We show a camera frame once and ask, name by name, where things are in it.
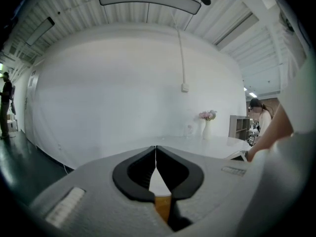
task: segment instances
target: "electrical outlet box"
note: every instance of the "electrical outlet box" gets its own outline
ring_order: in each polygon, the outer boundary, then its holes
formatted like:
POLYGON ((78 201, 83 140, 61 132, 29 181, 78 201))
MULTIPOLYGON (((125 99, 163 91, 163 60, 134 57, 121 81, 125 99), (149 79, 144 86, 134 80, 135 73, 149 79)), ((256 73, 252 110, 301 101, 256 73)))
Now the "electrical outlet box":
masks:
POLYGON ((189 85, 187 83, 181 84, 181 91, 182 92, 189 92, 189 85))

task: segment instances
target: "door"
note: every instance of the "door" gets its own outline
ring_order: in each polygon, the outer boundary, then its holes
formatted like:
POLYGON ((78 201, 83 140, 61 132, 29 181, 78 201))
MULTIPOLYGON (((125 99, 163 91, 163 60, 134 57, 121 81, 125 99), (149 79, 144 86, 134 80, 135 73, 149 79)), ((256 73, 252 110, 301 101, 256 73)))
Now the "door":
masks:
POLYGON ((25 106, 24 106, 24 125, 25 125, 25 135, 27 139, 32 142, 34 145, 34 130, 33 130, 33 104, 35 98, 35 89, 39 78, 40 63, 37 66, 33 66, 31 76, 28 82, 26 97, 25 97, 25 106))

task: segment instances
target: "dark hair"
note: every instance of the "dark hair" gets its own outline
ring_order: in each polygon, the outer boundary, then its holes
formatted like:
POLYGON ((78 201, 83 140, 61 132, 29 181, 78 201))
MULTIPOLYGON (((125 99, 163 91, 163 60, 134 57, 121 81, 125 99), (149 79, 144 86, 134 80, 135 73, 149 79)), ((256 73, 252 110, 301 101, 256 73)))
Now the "dark hair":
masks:
POLYGON ((273 109, 271 107, 266 106, 265 104, 263 104, 258 98, 251 99, 250 104, 249 104, 249 109, 251 110, 253 107, 262 107, 262 109, 268 111, 270 113, 270 116, 273 118, 273 115, 274 115, 273 109))

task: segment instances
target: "white backdrop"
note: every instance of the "white backdrop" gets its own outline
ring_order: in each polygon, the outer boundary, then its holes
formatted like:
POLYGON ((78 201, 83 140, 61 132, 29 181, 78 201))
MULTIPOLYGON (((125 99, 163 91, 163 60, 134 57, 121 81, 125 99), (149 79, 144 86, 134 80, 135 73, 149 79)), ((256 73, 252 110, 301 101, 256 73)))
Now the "white backdrop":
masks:
POLYGON ((204 40, 181 33, 189 93, 181 92, 176 30, 147 24, 89 29, 55 44, 41 64, 33 113, 36 144, 76 168, 108 148, 151 136, 182 136, 205 110, 228 136, 245 116, 238 65, 204 40))

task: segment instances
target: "flower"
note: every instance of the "flower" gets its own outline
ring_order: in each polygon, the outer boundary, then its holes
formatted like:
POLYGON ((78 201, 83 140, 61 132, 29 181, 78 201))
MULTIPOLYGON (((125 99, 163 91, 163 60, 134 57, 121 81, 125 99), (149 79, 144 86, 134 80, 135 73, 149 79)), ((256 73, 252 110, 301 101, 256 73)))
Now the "flower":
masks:
POLYGON ((206 121, 210 121, 216 118, 217 111, 210 110, 209 112, 202 112, 198 116, 200 119, 204 119, 206 121))

